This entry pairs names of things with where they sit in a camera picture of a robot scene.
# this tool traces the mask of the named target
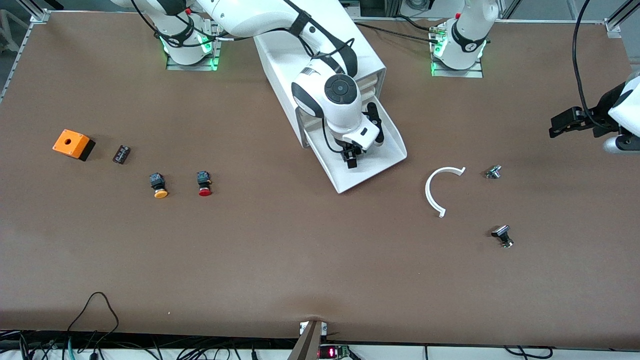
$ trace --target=brown table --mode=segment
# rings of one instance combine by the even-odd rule
[[[362,31],[409,155],[338,195],[251,41],[217,72],[166,71],[135,14],[35,26],[0,106],[0,327],[66,329],[100,290],[127,332],[293,337],[319,317],[340,340],[640,347],[638,158],[548,138],[579,103],[573,26],[497,24],[484,79],[432,78],[424,43]],[[630,72],[603,26],[579,58],[591,105]],[[64,128],[95,139],[89,161],[51,150]],[[424,183],[444,166],[467,171],[435,179],[438,218]],[[96,301],[76,329],[111,326]]]

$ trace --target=robotic arm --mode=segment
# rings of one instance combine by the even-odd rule
[[[574,106],[556,115],[551,119],[549,136],[587,129],[593,129],[595,138],[618,132],[602,145],[606,152],[640,154],[640,72],[604,94],[594,108]]]
[[[206,55],[197,47],[199,43],[193,31],[193,27],[199,28],[202,19],[184,13],[185,0],[112,2],[137,6],[147,12],[158,31],[178,37],[182,41],[180,46],[169,44],[167,47],[174,61],[190,65]],[[311,59],[292,82],[292,95],[302,110],[326,121],[335,142],[342,147],[341,151],[332,151],[340,153],[349,168],[356,166],[357,154],[374,143],[382,144],[380,122],[362,113],[360,90],[353,79],[358,72],[358,60],[349,41],[333,36],[291,0],[197,0],[197,3],[236,37],[254,37],[278,30],[298,37]]]

